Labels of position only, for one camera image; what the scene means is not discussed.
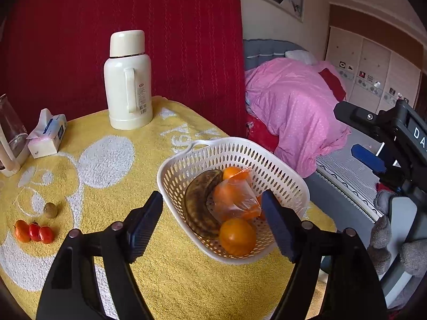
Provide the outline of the grey gloved right hand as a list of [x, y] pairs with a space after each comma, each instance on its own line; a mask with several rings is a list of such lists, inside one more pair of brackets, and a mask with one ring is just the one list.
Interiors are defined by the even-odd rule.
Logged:
[[[392, 240], [392, 225], [389, 219], [389, 201], [395, 193], [380, 190], [373, 201], [374, 207], [383, 213], [374, 224], [370, 232], [370, 242], [367, 248], [368, 255], [378, 276], [386, 273], [391, 266], [394, 256], [388, 250]], [[426, 239], [406, 242], [398, 251], [403, 269], [414, 277], [423, 277], [426, 273]]]

